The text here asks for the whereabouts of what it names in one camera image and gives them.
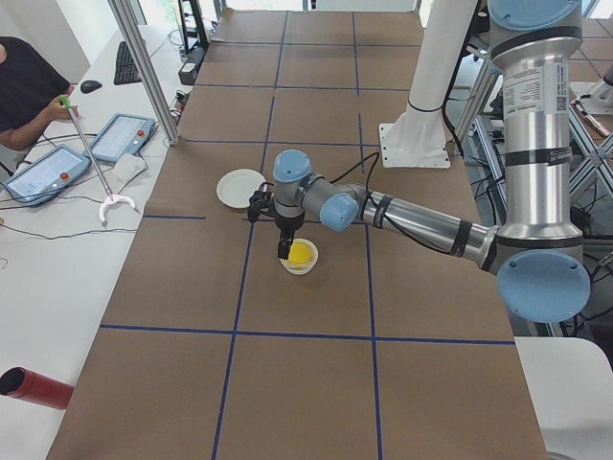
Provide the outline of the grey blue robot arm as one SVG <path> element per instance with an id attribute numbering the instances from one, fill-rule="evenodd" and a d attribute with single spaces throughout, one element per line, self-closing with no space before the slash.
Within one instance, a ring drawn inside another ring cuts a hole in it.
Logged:
<path id="1" fill-rule="evenodd" d="M 306 215 L 334 231 L 362 221 L 435 252 L 473 261 L 497 279 L 507 309 L 536 323 L 578 314 L 591 292 L 582 231 L 571 221 L 569 58 L 581 39 L 578 1 L 438 1 L 430 14 L 405 111 L 379 126 L 386 168 L 445 168 L 449 158 L 434 124 L 457 76 L 476 14 L 489 16 L 486 67 L 502 85 L 502 148 L 471 186 L 492 213 L 489 227 L 348 184 L 313 171 L 288 149 L 275 159 L 264 213 L 280 231 L 287 258 Z"/>

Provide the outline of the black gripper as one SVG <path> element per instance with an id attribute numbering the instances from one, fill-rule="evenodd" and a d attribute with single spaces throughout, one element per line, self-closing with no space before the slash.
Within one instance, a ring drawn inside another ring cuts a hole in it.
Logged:
<path id="1" fill-rule="evenodd" d="M 275 216 L 275 223 L 281 231 L 277 251 L 277 257 L 279 259 L 287 260 L 289 258 L 291 246 L 294 240 L 294 233 L 304 225 L 304 221 L 304 213 L 295 217 L 287 217 L 279 214 Z"/>

